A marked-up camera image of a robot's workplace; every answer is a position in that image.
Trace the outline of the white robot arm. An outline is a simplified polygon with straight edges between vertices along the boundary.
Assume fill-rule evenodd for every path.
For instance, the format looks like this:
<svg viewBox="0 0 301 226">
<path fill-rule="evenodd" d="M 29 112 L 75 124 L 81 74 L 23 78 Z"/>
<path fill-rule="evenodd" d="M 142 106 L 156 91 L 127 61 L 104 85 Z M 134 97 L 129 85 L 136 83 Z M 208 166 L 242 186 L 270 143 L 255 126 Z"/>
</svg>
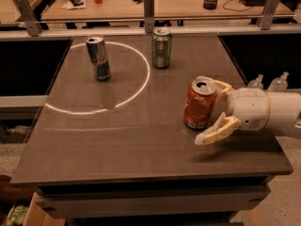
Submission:
<svg viewBox="0 0 301 226">
<path fill-rule="evenodd" d="M 215 123 L 198 134 L 196 145 L 209 145 L 229 137 L 235 130 L 272 129 L 277 135 L 300 137 L 301 95 L 296 92 L 240 88 L 208 78 L 217 86 L 218 99 L 227 102 Z"/>
</svg>

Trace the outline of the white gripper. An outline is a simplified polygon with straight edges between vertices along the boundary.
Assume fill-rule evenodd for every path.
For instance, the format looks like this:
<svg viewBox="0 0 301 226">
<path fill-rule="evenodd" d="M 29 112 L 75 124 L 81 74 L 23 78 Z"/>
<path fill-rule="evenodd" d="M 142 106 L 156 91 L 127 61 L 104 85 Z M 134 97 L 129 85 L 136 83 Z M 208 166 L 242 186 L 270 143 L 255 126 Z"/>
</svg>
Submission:
<svg viewBox="0 0 301 226">
<path fill-rule="evenodd" d="M 211 127 L 196 136 L 196 145 L 216 143 L 229 137 L 239 128 L 243 131 L 259 131 L 267 123 L 269 100 L 263 90 L 250 88 L 234 90 L 232 85 L 211 77 L 198 76 L 198 79 L 214 83 L 218 97 L 228 99 L 226 113 L 222 112 Z"/>
</svg>

